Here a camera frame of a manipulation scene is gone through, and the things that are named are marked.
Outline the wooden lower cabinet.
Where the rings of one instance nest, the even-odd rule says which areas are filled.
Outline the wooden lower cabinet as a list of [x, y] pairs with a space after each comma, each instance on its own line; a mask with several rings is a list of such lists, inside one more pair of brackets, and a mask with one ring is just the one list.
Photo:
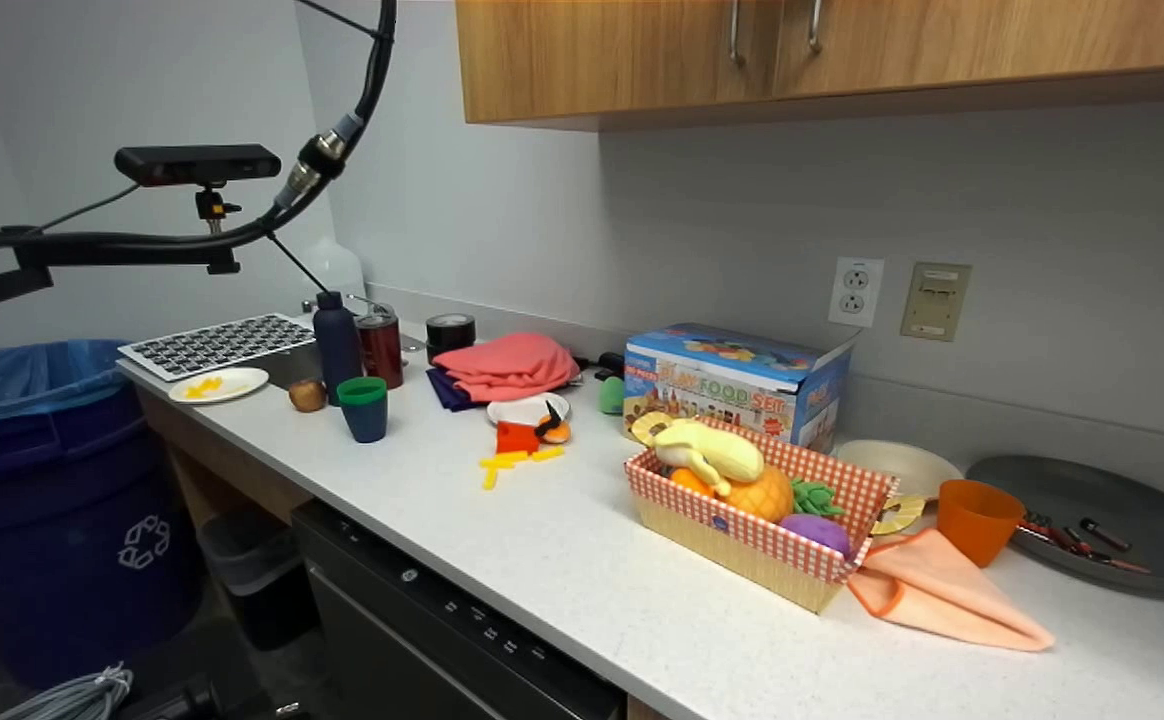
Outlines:
[[180, 497], [197, 528], [213, 523], [231, 507], [259, 507], [279, 523], [294, 521], [307, 491], [276, 469], [259, 463], [236, 438], [213, 431], [191, 406], [175, 406], [156, 393], [138, 393], [148, 427], [163, 438]]

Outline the yellow toy fries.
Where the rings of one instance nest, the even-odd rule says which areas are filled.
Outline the yellow toy fries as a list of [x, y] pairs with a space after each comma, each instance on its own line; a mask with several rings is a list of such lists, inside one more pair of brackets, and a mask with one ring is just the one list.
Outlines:
[[493, 491], [505, 470], [525, 469], [525, 463], [550, 463], [561, 460], [563, 448], [535, 448], [535, 451], [493, 451], [479, 460], [479, 486]]

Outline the brown round toy food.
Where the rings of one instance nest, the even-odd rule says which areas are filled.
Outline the brown round toy food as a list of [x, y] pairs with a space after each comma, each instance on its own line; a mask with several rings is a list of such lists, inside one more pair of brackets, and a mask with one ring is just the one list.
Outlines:
[[295, 410], [322, 410], [328, 405], [328, 396], [316, 381], [287, 385], [287, 400]]

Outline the dark blue water bottle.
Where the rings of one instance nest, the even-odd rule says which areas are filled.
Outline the dark blue water bottle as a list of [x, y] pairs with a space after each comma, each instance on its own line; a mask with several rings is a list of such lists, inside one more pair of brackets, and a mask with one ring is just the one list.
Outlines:
[[336, 293], [316, 297], [314, 333], [322, 349], [323, 385], [336, 389], [362, 370], [355, 317]]

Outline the yellow plush banana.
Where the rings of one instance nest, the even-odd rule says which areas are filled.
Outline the yellow plush banana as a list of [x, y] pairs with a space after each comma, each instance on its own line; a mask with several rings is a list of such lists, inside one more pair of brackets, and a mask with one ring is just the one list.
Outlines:
[[694, 469], [717, 497], [732, 497], [735, 483], [765, 475], [765, 451], [703, 419], [682, 419], [669, 410], [643, 410], [628, 431], [666, 463]]

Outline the small dark waste bin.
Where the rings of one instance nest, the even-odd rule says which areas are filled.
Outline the small dark waste bin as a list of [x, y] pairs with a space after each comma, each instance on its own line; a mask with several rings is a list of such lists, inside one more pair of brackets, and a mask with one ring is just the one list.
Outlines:
[[316, 624], [304, 555], [287, 523], [265, 507], [231, 507], [210, 521], [197, 538], [240, 632], [259, 653], [286, 649]]

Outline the black dishwasher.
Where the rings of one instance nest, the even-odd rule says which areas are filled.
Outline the black dishwasher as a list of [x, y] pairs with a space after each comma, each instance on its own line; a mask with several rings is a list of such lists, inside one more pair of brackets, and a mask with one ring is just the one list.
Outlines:
[[294, 513], [344, 720], [619, 720], [625, 693], [395, 544]]

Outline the salmon cloth napkin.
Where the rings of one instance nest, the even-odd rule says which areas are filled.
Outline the salmon cloth napkin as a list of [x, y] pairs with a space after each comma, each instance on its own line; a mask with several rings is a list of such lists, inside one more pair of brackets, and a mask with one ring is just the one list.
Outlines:
[[1010, 653], [1049, 653], [1052, 632], [1021, 611], [945, 531], [872, 544], [850, 590], [877, 618]]

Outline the blue toy food box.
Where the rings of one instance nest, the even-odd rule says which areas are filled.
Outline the blue toy food box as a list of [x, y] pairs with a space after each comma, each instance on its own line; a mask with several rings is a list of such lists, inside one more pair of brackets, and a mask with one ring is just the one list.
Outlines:
[[822, 442], [841, 415], [854, 349], [802, 349], [707, 322], [669, 322], [625, 343], [625, 415], [722, 419], [788, 442]]

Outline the red toy fries holder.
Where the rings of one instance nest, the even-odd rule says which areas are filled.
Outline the red toy fries holder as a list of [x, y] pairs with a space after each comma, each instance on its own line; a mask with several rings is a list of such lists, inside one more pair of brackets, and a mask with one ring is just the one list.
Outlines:
[[498, 424], [498, 451], [542, 451], [542, 435], [531, 424]]

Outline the beige wall plate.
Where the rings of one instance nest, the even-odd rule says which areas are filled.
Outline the beige wall plate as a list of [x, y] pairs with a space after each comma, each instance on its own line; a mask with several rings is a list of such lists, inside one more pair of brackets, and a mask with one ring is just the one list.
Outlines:
[[917, 259], [900, 333], [917, 340], [954, 340], [968, 297], [968, 265]]

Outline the orange plastic cup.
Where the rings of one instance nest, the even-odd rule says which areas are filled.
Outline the orange plastic cup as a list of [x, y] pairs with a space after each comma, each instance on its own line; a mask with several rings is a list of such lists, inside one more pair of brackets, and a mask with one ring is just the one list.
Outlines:
[[1025, 505], [981, 479], [945, 479], [937, 497], [937, 528], [977, 563], [990, 568], [1025, 521]]

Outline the green toy food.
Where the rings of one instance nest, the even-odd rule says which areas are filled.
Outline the green toy food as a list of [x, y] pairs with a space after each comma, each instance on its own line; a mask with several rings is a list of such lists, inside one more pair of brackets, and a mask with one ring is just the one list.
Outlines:
[[606, 377], [598, 405], [599, 405], [606, 415], [619, 415], [625, 410], [625, 381], [619, 377]]

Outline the clear plastic jug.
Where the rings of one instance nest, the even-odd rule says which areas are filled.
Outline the clear plastic jug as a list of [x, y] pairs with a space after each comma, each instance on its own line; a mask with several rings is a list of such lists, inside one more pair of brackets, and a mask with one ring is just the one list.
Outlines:
[[336, 244], [332, 235], [316, 239], [304, 252], [316, 280], [344, 298], [349, 312], [366, 312], [366, 265], [352, 246]]

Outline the green and blue cup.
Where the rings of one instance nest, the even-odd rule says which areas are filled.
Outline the green and blue cup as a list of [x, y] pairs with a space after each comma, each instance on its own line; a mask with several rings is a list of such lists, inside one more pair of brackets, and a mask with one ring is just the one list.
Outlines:
[[376, 442], [388, 435], [388, 385], [381, 377], [342, 381], [336, 405], [355, 442]]

